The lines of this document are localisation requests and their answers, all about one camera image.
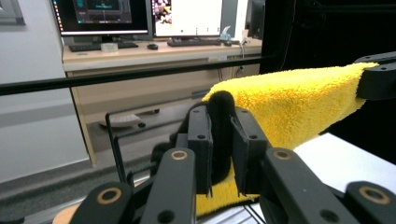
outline black metal bar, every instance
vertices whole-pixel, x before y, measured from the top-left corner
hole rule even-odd
[[[235,183],[239,193],[259,194],[261,186],[257,176],[260,176],[260,160],[264,158],[269,142],[249,111],[237,107],[235,112],[236,118],[231,119]]]
[[[62,88],[87,86],[107,82],[123,81],[144,77],[159,77],[177,73],[211,70],[223,67],[233,67],[261,63],[264,58],[252,57],[248,59],[237,59],[217,63],[191,63],[182,66],[165,66],[158,68],[139,69],[128,72],[108,73],[103,75],[92,75],[83,77],[60,77],[46,80],[35,80],[0,85],[0,95],[11,95],[33,91],[49,91]]]
[[[288,223],[359,223],[292,150],[268,148],[262,173],[288,214]]]
[[[207,114],[206,106],[200,105],[190,111],[189,130],[187,133],[188,148],[195,153],[197,194],[211,192],[213,137],[211,120]]]
[[[195,223],[195,155],[183,147],[163,154],[140,221]]]

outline yellow towel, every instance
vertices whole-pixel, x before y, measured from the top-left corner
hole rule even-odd
[[[361,108],[356,97],[361,74],[377,63],[296,69],[220,82],[204,97],[228,91],[235,105],[249,110],[273,147],[294,149]],[[213,197],[197,195],[197,216],[248,200],[238,197],[233,169],[213,186]]]

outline white desk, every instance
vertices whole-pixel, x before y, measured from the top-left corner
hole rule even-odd
[[[158,42],[159,49],[151,50],[147,49],[149,43],[147,41],[135,43],[139,48],[119,49],[113,53],[100,50],[71,52],[68,48],[64,48],[64,71],[68,77],[81,77],[186,63],[230,60],[242,55],[242,50],[237,45],[171,48],[166,42]],[[244,49],[245,57],[260,56],[262,42],[250,39]],[[246,66],[244,76],[257,75],[259,68],[258,64]],[[225,80],[233,77],[236,68],[223,68],[221,71]],[[207,91],[217,82],[219,82],[218,70],[205,70],[72,88],[81,130],[92,163],[95,164],[96,159],[88,124],[105,119],[105,114],[109,111],[149,104],[158,104],[156,106],[158,108],[164,106],[161,102],[188,97],[194,92]],[[142,108],[134,112],[151,109],[156,108]]]

